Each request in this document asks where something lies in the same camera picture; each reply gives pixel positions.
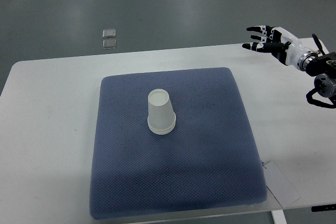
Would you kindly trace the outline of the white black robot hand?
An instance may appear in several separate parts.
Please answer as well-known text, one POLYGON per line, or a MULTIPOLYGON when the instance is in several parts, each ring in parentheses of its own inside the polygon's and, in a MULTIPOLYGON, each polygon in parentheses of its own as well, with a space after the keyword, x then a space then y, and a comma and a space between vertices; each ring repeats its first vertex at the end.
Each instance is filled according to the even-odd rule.
POLYGON ((251 38, 255 41, 242 44, 244 49, 272 54, 285 66, 292 65, 304 71, 306 64, 318 56, 315 51, 303 46, 299 38, 282 27, 260 25, 248 27, 246 30, 260 35, 252 35, 251 38))

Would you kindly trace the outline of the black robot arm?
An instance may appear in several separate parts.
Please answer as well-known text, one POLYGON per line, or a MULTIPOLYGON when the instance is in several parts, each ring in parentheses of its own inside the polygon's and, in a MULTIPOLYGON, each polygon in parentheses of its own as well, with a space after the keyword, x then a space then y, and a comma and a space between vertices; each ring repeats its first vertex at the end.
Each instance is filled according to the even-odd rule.
POLYGON ((306 94, 309 104, 335 109, 335 52, 326 54, 323 51, 322 44, 316 34, 312 34, 312 38, 321 53, 309 53, 303 60, 302 69, 314 79, 314 88, 306 94), (328 98, 331 102, 325 103, 313 98, 315 94, 328 98))

